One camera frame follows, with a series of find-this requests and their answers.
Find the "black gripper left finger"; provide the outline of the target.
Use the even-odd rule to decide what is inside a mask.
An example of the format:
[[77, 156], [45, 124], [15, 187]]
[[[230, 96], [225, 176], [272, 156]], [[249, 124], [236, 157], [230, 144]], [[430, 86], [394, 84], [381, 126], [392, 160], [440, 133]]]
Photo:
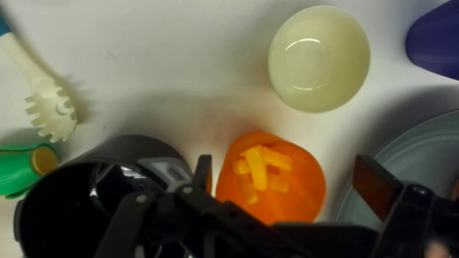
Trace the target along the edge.
[[173, 192], [124, 194], [94, 258], [160, 256], [174, 245], [183, 258], [306, 258], [306, 250], [281, 230], [212, 197], [206, 190], [210, 164], [212, 157], [200, 154], [192, 180]]

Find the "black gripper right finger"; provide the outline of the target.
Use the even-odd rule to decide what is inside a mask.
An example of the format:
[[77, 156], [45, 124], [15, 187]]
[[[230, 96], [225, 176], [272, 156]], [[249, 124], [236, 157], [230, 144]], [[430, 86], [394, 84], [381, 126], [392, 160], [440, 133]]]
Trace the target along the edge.
[[357, 154], [352, 187], [382, 222], [371, 258], [425, 258], [433, 245], [459, 255], [459, 202], [397, 179], [375, 159]]

